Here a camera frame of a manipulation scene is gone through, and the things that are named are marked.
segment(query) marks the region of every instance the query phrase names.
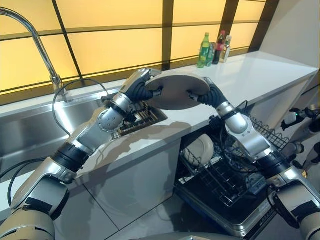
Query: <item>dishwasher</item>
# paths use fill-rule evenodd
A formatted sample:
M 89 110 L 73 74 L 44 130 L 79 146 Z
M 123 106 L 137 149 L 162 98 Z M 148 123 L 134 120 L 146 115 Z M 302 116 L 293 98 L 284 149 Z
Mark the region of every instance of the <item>dishwasher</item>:
M 253 127 L 279 150 L 289 142 L 281 133 L 250 118 Z M 266 179 L 246 160 L 237 142 L 221 134 L 224 123 L 220 118 L 212 116 L 209 122 L 209 126 L 182 138 L 175 192 L 203 217 L 218 224 L 223 233 L 255 239 L 276 215 L 267 200 Z M 206 164 L 188 148 L 202 134 L 208 135 L 214 146 Z

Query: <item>green bottle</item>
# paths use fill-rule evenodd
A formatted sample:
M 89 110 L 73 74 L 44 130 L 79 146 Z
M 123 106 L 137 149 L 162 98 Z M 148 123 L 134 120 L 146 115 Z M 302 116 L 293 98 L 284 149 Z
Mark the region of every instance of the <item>green bottle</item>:
M 206 32 L 204 35 L 204 39 L 201 43 L 201 48 L 200 48 L 200 54 L 199 54 L 199 59 L 198 62 L 196 63 L 197 68 L 203 69 L 206 64 L 206 59 L 208 56 L 209 52 L 209 32 Z
M 215 56 L 214 42 L 210 42 L 208 55 L 206 56 L 205 66 L 210 67 Z

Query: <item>white cabinet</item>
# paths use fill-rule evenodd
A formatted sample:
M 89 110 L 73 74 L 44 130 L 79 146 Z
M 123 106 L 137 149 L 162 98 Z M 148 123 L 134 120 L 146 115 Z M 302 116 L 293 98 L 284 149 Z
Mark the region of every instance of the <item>white cabinet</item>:
M 83 185 L 72 188 L 54 226 L 56 240 L 104 240 L 118 231 Z
M 98 169 L 85 186 L 114 224 L 122 229 L 172 196 L 181 139 L 128 164 Z

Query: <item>plate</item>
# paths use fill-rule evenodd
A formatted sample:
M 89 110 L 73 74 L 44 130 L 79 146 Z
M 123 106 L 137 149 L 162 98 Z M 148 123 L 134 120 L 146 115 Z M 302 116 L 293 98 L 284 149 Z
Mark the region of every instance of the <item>plate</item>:
M 193 166 L 206 165 L 214 155 L 214 143 L 207 134 L 203 134 L 183 151 L 183 155 Z
M 200 103 L 189 98 L 188 91 L 205 95 L 210 91 L 207 82 L 201 77 L 187 72 L 163 72 L 146 83 L 146 88 L 155 91 L 163 87 L 161 95 L 148 100 L 152 107 L 163 110 L 183 110 Z

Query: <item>floor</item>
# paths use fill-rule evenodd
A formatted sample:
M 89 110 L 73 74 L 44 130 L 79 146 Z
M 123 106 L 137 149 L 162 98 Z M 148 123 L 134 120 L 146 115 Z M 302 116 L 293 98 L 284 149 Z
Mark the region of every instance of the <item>floor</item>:
M 130 240 L 173 232 L 221 233 L 218 226 L 208 223 L 177 195 L 160 204 L 107 240 Z M 276 216 L 256 240 L 302 240 L 300 231 Z

